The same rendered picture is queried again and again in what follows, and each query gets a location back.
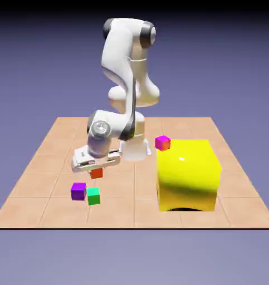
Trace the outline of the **large yellow box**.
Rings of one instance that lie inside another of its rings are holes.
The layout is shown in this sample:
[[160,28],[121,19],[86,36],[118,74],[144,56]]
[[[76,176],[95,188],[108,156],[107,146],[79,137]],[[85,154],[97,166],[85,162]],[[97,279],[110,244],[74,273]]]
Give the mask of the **large yellow box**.
[[160,211],[215,210],[221,164],[208,140],[172,140],[156,154],[156,190]]

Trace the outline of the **small green cube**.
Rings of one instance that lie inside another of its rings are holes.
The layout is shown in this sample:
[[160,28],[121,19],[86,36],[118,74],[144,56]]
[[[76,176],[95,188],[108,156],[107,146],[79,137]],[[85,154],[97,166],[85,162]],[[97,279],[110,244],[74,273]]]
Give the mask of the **small green cube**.
[[87,200],[89,205],[100,204],[100,191],[99,188],[87,189]]

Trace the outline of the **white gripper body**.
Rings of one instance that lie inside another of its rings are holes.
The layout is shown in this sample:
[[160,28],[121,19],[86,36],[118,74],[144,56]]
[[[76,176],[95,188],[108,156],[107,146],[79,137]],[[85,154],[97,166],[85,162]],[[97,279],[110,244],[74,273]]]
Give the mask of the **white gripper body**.
[[120,150],[110,150],[108,154],[102,158],[95,158],[90,155],[89,147],[87,145],[75,149],[71,160],[71,168],[74,173],[88,171],[100,168],[107,168],[109,166],[117,165],[121,159]]

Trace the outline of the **small purple cube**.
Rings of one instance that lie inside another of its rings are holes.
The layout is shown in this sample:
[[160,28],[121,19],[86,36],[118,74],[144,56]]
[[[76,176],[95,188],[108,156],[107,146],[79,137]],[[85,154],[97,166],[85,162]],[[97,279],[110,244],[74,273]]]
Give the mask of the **small purple cube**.
[[85,200],[86,183],[73,183],[71,187],[72,200]]

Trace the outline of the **small magenta cube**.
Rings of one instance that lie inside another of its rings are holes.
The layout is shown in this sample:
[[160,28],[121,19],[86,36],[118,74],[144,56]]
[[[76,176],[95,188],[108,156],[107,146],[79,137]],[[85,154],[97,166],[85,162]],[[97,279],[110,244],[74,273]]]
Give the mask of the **small magenta cube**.
[[171,138],[162,135],[155,138],[155,147],[160,151],[165,151],[170,149]]

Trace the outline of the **small red cube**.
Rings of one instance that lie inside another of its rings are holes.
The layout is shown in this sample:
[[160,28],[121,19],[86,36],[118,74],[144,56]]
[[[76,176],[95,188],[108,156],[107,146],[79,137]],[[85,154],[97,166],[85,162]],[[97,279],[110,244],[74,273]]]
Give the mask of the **small red cube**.
[[89,172],[91,179],[98,179],[103,177],[103,168],[92,169]]

